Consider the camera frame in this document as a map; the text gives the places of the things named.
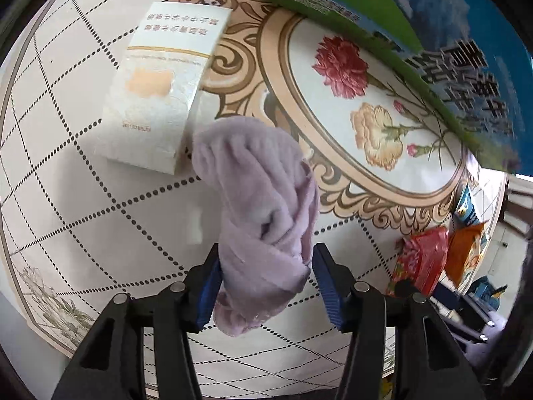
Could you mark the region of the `patterned table cover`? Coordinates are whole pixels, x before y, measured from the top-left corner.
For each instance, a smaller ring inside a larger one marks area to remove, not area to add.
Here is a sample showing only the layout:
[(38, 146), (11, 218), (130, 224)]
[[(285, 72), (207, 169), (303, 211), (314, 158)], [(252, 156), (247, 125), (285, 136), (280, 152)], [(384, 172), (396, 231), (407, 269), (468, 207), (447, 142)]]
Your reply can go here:
[(114, 294), (159, 293), (202, 262), (228, 195), (247, 218), (267, 205), (228, 141), (184, 148), (174, 175), (96, 152), (109, 86), (155, 1), (232, 10), (192, 125), (257, 118), (291, 135), (320, 195), (312, 239), (356, 279), (385, 290), (404, 237), (454, 227), (462, 186), (493, 224), (504, 175), (472, 163), (413, 89), (339, 33), (262, 0), (50, 0), (7, 70), (1, 224), (24, 318), (58, 352)]

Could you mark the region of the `cardboard box blue printed sides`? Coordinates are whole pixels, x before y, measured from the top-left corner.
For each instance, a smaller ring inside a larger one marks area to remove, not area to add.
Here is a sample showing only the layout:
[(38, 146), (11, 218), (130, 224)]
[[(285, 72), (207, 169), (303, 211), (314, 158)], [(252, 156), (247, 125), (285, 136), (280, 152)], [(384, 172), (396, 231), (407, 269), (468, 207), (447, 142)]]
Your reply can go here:
[(532, 172), (532, 56), (491, 0), (269, 0), (396, 70), (478, 163)]

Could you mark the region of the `red snack packet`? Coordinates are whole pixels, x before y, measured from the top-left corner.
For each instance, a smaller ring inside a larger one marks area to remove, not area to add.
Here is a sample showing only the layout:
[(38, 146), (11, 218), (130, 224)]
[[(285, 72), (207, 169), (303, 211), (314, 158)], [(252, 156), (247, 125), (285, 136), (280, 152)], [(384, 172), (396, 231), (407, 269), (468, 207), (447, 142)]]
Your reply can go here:
[(400, 254), (393, 269), (386, 294), (400, 297), (408, 282), (424, 296), (430, 296), (444, 270), (448, 252), (448, 229), (429, 228), (402, 237), (397, 242)]

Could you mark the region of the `light blue snack packet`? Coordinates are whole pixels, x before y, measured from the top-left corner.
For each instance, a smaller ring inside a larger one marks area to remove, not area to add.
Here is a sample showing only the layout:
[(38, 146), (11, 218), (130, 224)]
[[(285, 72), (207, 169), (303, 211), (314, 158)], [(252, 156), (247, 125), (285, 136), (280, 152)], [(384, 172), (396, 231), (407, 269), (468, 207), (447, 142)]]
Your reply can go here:
[(459, 220), (459, 222), (465, 227), (478, 225), (481, 223), (477, 216), (475, 206), (472, 202), (470, 188), (467, 184), (462, 186), (462, 189), (459, 193), (459, 198), (457, 199), (454, 215)]

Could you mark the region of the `orange panda snack bag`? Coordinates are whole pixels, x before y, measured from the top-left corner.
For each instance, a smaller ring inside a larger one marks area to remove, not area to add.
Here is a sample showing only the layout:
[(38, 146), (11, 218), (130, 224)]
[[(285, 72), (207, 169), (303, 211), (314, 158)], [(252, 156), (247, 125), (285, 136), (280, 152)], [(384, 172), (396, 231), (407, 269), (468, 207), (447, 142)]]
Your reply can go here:
[(453, 232), (449, 238), (444, 271), (455, 288), (459, 288), (481, 260), (484, 223), (470, 225)]

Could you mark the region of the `blue bag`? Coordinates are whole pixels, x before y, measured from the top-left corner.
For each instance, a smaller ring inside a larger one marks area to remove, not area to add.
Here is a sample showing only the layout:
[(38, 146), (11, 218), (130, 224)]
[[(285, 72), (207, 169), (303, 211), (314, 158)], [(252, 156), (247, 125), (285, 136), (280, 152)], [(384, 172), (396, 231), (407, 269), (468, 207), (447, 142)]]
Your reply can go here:
[(484, 275), (471, 284), (468, 293), (471, 293), (477, 299), (485, 302), (494, 311), (497, 311), (500, 308), (500, 297), (507, 289), (508, 286), (506, 284), (501, 287), (495, 287), (487, 275)]

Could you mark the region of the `purple fluffy cloth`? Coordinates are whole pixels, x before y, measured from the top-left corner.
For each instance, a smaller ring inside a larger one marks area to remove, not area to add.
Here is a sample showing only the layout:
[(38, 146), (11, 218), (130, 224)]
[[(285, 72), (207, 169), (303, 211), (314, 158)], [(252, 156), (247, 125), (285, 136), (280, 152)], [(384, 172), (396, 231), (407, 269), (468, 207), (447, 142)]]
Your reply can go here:
[(221, 200), (216, 326), (237, 337), (284, 311), (311, 272), (319, 193), (297, 141), (254, 117), (193, 135), (193, 169)]

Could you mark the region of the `white tissue pack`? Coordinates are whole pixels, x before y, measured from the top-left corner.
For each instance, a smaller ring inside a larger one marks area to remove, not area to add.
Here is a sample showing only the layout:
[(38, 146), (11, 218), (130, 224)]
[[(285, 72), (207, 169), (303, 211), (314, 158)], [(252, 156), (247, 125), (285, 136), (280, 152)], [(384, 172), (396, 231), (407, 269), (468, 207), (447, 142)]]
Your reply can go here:
[(108, 91), (96, 154), (175, 172), (194, 99), (231, 13), (227, 7), (179, 2), (149, 7)]

